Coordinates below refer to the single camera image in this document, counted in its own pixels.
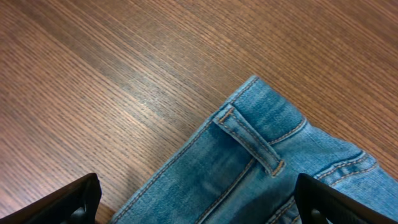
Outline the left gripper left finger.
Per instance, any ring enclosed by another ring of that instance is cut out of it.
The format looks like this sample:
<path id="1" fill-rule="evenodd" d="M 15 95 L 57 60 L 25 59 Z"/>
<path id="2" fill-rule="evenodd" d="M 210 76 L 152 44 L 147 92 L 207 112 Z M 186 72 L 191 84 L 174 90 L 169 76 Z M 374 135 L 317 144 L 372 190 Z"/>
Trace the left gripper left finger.
<path id="1" fill-rule="evenodd" d="M 1 224 L 95 223 L 101 196 L 98 176 L 89 173 L 1 218 Z"/>

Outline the light blue denim jeans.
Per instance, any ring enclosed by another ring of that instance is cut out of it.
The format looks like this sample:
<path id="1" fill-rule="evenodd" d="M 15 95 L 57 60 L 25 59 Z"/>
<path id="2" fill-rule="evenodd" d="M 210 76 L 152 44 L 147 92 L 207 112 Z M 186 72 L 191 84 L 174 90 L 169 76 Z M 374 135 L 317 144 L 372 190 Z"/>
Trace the light blue denim jeans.
<path id="1" fill-rule="evenodd" d="M 115 213 L 113 223 L 300 223 L 306 173 L 397 219 L 397 181 L 251 77 Z"/>

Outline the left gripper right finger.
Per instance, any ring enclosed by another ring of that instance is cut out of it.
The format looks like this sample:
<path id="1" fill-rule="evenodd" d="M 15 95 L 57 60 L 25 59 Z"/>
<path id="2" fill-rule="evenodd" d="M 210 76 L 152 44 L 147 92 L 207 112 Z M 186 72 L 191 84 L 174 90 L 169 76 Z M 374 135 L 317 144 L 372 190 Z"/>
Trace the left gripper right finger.
<path id="1" fill-rule="evenodd" d="M 302 223 L 397 224 L 304 173 L 297 177 L 294 200 Z"/>

